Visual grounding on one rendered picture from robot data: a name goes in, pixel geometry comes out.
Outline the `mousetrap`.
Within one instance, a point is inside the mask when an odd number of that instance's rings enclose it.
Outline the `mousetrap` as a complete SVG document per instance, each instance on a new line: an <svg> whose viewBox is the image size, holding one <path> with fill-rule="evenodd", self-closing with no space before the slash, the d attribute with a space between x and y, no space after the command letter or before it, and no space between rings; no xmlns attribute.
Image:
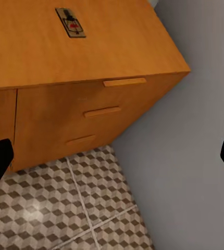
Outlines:
<svg viewBox="0 0 224 250"><path fill-rule="evenodd" d="M86 38L86 35L71 8L55 8L69 38Z"/></svg>

